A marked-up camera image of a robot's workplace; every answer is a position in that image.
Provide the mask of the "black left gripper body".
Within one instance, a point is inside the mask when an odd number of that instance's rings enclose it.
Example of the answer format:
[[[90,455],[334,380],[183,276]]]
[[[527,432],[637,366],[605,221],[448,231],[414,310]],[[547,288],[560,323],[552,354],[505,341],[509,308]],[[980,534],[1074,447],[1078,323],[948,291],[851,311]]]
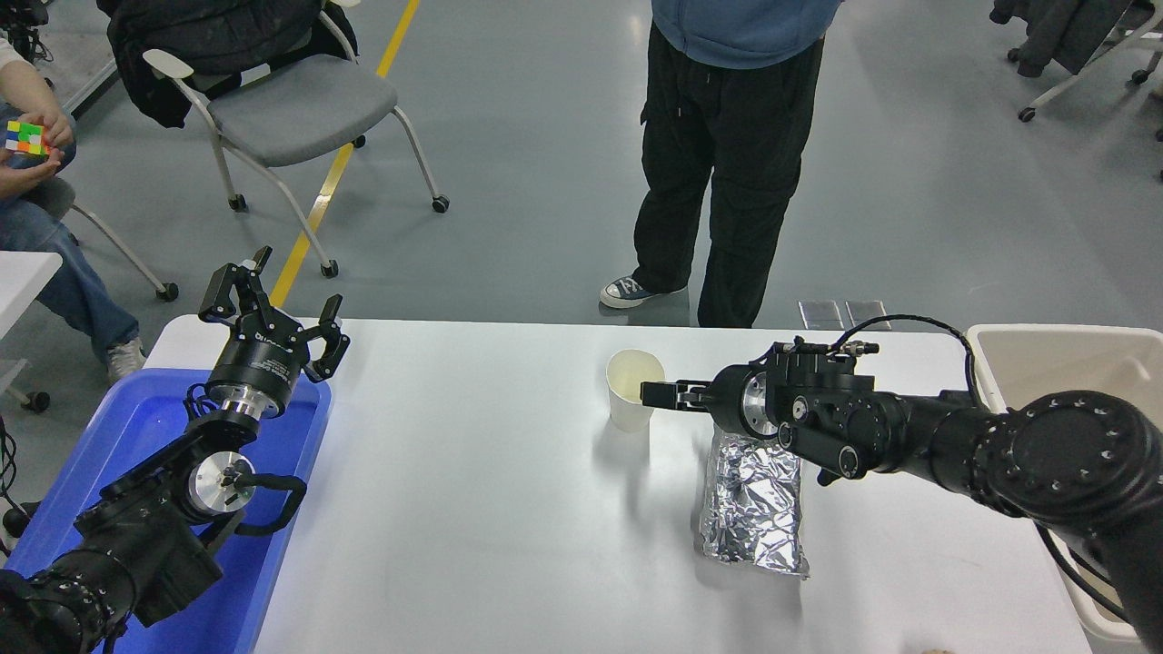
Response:
[[[224,406],[238,394],[258,393],[266,398],[267,410],[286,408],[306,367],[302,330],[301,324],[281,313],[270,320],[241,317],[212,369],[207,396]]]

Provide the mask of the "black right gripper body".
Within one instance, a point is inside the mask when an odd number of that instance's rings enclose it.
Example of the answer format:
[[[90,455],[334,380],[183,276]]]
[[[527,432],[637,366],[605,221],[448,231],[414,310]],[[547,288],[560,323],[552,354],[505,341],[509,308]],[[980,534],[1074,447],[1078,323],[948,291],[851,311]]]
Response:
[[[743,394],[752,377],[748,365],[726,367],[711,381],[711,418],[720,431],[752,436],[743,415]]]

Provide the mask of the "seated person's left hand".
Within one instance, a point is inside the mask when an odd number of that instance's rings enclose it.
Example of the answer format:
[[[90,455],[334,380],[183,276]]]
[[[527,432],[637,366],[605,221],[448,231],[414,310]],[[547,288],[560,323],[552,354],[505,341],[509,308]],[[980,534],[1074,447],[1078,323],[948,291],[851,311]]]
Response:
[[[45,145],[62,149],[74,144],[74,123],[59,107],[49,107],[24,112],[20,116],[22,123],[40,125]]]

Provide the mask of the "seated person's right hand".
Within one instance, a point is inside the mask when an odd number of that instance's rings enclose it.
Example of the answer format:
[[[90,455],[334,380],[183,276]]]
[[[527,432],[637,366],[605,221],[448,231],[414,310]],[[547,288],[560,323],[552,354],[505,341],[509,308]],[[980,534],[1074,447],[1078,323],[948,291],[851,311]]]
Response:
[[[3,149],[1,152],[1,199],[17,198],[33,191],[41,183],[58,173],[64,158],[62,148],[50,148],[47,158],[33,168],[13,168],[15,154]]]

